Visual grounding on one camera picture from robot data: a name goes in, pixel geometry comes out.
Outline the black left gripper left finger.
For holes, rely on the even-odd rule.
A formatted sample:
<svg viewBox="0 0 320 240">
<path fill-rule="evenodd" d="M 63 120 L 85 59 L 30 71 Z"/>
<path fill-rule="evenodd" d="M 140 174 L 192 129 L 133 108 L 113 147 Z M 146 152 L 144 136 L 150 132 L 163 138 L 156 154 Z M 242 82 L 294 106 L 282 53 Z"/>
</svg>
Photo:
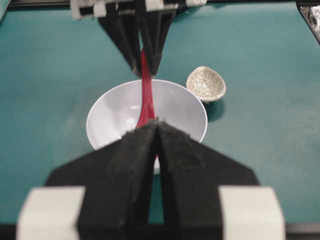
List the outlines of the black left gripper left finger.
<svg viewBox="0 0 320 240">
<path fill-rule="evenodd" d="M 55 168 L 46 187 L 85 187 L 76 228 L 82 240 L 129 240 L 149 221 L 159 122 Z"/>
</svg>

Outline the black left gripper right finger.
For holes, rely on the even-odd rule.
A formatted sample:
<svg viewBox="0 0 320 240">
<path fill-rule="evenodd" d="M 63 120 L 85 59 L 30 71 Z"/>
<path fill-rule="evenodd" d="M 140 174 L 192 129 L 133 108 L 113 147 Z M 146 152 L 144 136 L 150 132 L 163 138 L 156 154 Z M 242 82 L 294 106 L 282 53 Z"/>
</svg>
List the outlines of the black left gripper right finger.
<svg viewBox="0 0 320 240">
<path fill-rule="evenodd" d="M 164 222 L 177 240 L 220 239 L 223 231 L 219 186 L 258 186 L 254 171 L 165 122 L 156 142 Z"/>
</svg>

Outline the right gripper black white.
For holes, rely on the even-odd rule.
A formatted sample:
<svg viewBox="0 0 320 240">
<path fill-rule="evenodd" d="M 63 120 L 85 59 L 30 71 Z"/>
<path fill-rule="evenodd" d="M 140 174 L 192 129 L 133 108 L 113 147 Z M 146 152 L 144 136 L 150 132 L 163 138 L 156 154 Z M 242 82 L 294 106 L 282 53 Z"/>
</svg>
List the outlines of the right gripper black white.
<svg viewBox="0 0 320 240">
<path fill-rule="evenodd" d="M 131 71 L 141 74 L 139 29 L 149 72 L 158 73 L 169 28 L 180 5 L 199 7 L 206 0 L 71 0 L 72 18 L 98 18 Z"/>
</svg>

